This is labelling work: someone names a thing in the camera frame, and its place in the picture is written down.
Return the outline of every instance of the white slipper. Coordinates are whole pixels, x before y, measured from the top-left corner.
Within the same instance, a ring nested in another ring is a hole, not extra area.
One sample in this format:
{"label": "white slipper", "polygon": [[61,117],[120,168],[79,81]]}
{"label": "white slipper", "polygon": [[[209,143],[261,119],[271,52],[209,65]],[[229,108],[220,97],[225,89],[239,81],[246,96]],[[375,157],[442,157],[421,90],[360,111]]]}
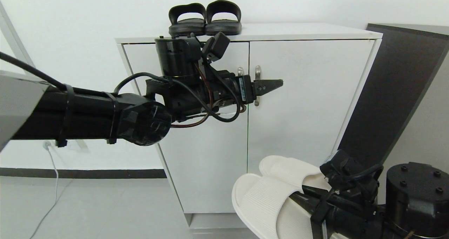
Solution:
{"label": "white slipper", "polygon": [[245,174],[234,184],[232,204],[260,239],[311,239],[310,214],[289,198],[299,189],[276,177]]}
{"label": "white slipper", "polygon": [[301,193],[304,193],[302,185],[327,191],[331,188],[324,180],[324,175],[318,167],[295,158],[271,155],[260,161],[259,170],[262,175],[277,177],[289,184],[298,186]]}

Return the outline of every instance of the power outlet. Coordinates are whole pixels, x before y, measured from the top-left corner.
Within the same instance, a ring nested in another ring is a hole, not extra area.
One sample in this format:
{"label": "power outlet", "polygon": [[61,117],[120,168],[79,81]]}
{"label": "power outlet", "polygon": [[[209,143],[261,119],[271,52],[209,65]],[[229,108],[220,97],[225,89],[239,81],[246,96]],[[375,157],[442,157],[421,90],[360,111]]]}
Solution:
{"label": "power outlet", "polygon": [[84,140],[67,140],[67,148],[69,151],[76,151],[78,153],[89,152],[89,148]]}

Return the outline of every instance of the slipper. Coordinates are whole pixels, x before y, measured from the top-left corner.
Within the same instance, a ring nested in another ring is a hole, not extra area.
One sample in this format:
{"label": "slipper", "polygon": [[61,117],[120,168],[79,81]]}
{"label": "slipper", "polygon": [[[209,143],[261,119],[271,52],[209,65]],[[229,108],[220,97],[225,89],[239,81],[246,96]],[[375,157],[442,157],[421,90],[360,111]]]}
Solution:
{"label": "slipper", "polygon": [[[203,19],[190,18],[178,20],[181,14],[199,13]],[[168,17],[172,25],[168,28],[171,36],[189,36],[194,33],[196,36],[204,35],[204,25],[206,24],[206,9],[200,3],[192,3],[188,5],[175,6],[168,11]]]}
{"label": "slipper", "polygon": [[[242,175],[232,189],[232,204],[243,223],[260,239],[311,239],[310,214],[289,196],[301,191],[271,176]],[[331,238],[345,237],[334,233]]]}
{"label": "slipper", "polygon": [[331,189],[318,167],[295,158],[271,155],[260,161],[259,170],[262,175],[277,177],[289,184],[301,187],[301,193],[304,193],[302,185],[326,191]]}
{"label": "slipper", "polygon": [[[223,12],[234,14],[237,20],[212,20],[215,14]],[[242,31],[241,17],[242,13],[240,12],[239,6],[231,1],[217,0],[210,3],[206,9],[206,35],[215,35],[218,32],[223,32],[225,35],[240,34]]]}

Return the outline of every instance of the white power cord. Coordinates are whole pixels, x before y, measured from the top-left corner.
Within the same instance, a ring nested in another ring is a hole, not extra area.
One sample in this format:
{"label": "white power cord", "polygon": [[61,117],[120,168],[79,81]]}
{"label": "white power cord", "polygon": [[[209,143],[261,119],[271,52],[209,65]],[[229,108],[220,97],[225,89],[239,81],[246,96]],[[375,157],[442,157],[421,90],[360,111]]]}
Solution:
{"label": "white power cord", "polygon": [[42,222],[44,221],[44,219],[47,217],[47,215],[51,212],[51,210],[53,209],[53,207],[55,207],[56,206],[56,203],[58,203],[58,179],[59,179],[59,173],[58,173],[58,170],[56,170],[56,166],[55,166],[55,162],[53,161],[53,156],[52,156],[52,153],[50,152],[50,146],[51,146],[52,144],[49,142],[49,141],[45,141],[45,142],[43,142],[43,148],[46,150],[46,151],[48,151],[48,154],[50,155],[50,159],[52,160],[52,165],[53,165],[53,169],[55,170],[55,172],[56,172],[56,184],[55,184],[55,203],[53,204],[53,206],[48,210],[48,212],[43,216],[43,218],[40,220],[40,222],[39,222],[39,224],[37,225],[37,227],[36,227],[36,229],[34,230],[34,232],[33,232],[33,234],[31,235],[31,237],[29,238],[29,239],[32,239],[34,236],[35,236],[35,234],[36,234],[36,232],[37,232],[37,230],[39,229],[39,227],[40,227],[40,225],[42,224]]}

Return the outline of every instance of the dark gray panel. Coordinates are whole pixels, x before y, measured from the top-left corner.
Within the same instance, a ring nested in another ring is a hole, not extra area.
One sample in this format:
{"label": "dark gray panel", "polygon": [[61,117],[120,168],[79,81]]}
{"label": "dark gray panel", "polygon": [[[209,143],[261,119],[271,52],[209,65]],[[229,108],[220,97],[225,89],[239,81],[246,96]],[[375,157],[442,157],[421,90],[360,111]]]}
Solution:
{"label": "dark gray panel", "polygon": [[417,25],[417,24],[369,24],[369,27],[383,26],[394,28],[405,28],[403,31],[409,33],[429,32],[434,34],[445,35],[449,39],[449,27],[447,26],[431,26],[431,25]]}
{"label": "dark gray panel", "polygon": [[369,24],[383,33],[339,148],[366,167],[383,162],[448,51],[446,36]]}

